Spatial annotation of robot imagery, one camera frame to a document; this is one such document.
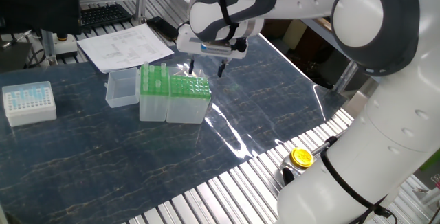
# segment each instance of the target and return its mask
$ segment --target computer monitor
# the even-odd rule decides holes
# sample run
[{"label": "computer monitor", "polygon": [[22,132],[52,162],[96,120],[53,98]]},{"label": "computer monitor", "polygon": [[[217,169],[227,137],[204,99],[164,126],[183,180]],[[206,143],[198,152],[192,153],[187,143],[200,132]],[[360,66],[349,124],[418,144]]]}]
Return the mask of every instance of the computer monitor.
[{"label": "computer monitor", "polygon": [[79,0],[0,0],[0,34],[30,29],[80,34]]}]

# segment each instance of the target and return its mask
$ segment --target clear plastic box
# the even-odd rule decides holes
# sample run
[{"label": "clear plastic box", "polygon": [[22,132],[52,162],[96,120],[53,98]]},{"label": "clear plastic box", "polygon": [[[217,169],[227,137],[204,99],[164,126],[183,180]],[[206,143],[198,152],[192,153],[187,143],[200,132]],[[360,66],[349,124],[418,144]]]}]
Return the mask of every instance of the clear plastic box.
[{"label": "clear plastic box", "polygon": [[166,119],[170,94],[169,72],[161,66],[141,67],[139,119],[143,122],[163,122]]},{"label": "clear plastic box", "polygon": [[139,103],[140,73],[137,68],[109,73],[105,100],[111,108]]},{"label": "clear plastic box", "polygon": [[11,127],[56,119],[50,82],[3,87],[3,107]]},{"label": "clear plastic box", "polygon": [[166,121],[201,124],[211,101],[208,79],[202,77],[170,77],[170,100]]}]

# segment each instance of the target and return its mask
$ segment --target keyboard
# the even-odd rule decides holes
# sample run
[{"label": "keyboard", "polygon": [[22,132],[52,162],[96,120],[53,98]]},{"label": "keyboard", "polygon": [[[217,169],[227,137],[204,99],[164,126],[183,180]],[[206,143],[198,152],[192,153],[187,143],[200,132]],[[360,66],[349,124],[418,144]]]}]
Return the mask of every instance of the keyboard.
[{"label": "keyboard", "polygon": [[119,4],[81,11],[83,27],[97,27],[130,19],[131,15]]}]

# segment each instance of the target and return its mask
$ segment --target laboratory bench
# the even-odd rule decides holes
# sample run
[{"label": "laboratory bench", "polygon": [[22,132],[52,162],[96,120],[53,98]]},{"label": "laboratory bench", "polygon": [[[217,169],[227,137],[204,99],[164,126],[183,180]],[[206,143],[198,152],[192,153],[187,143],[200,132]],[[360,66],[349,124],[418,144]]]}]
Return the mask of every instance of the laboratory bench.
[{"label": "laboratory bench", "polygon": [[[112,3],[134,13],[135,0],[82,1],[81,8]],[[177,27],[187,8],[188,0],[147,0],[146,15]],[[76,39],[129,27],[106,25]],[[167,65],[188,67],[189,56],[158,37],[174,51]],[[110,108],[108,75],[81,50],[56,66],[2,74],[0,87],[50,81],[58,116],[11,128],[0,109],[4,210],[23,224],[273,223],[283,187],[278,165],[293,147],[313,150],[345,130],[353,121],[340,109],[346,100],[310,81],[261,35],[221,78],[220,58],[195,62],[212,92],[200,125],[140,122],[136,104]],[[416,208],[411,188],[423,187],[413,177],[406,183],[393,211],[402,223],[426,220],[425,210],[402,210]]]}]

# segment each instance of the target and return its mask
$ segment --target black device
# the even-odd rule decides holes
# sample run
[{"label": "black device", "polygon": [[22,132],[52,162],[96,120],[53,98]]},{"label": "black device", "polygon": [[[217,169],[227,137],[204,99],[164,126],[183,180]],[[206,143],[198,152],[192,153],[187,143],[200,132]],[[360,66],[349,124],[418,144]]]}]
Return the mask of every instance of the black device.
[{"label": "black device", "polygon": [[83,27],[97,27],[130,19],[131,15],[119,4],[81,11]]},{"label": "black device", "polygon": [[173,27],[161,17],[154,17],[147,20],[146,23],[169,41],[176,41],[179,36],[177,28]]},{"label": "black device", "polygon": [[79,0],[0,0],[0,34],[44,29],[80,34]]}]

